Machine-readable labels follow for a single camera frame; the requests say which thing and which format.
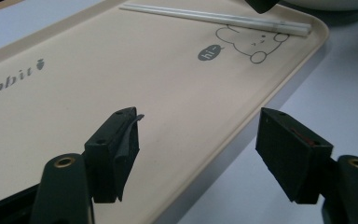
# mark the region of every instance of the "beige tray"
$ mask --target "beige tray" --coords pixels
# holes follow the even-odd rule
[[[240,0],[135,2],[313,30],[286,38],[109,0],[0,49],[0,199],[38,183],[48,160],[81,153],[113,112],[136,106],[141,151],[123,202],[96,204],[96,221],[153,222],[328,36],[321,21],[286,7],[258,15]]]

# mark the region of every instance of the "white chopsticks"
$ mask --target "white chopsticks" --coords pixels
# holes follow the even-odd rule
[[[217,14],[217,13],[210,13],[210,12],[184,10],[178,8],[151,7],[151,6],[144,6],[144,5],[137,5],[137,4],[123,4],[119,8],[130,10],[130,11],[146,12],[146,13],[158,14],[163,16],[191,19],[196,21],[208,21],[208,22],[214,22],[220,24],[240,26],[240,27],[251,28],[256,30],[283,33],[288,35],[307,36],[311,30],[310,24],[292,22],[292,21],[267,20],[267,19],[259,19],[259,18]]]

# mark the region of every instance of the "cartoon bear drawing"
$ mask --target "cartoon bear drawing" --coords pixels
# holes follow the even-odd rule
[[[236,51],[250,57],[252,63],[262,63],[289,35],[228,26],[216,31],[217,38],[231,44]]]

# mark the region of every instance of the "white table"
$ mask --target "white table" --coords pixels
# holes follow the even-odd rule
[[[0,48],[101,0],[26,0],[0,10]],[[330,28],[325,45],[268,107],[290,114],[340,155],[358,156],[358,11],[315,12]],[[323,223],[318,205],[290,203],[255,151],[249,124],[160,223]]]

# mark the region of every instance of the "white bowl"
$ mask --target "white bowl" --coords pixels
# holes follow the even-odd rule
[[[311,9],[347,11],[358,9],[358,0],[284,0],[290,4]]]

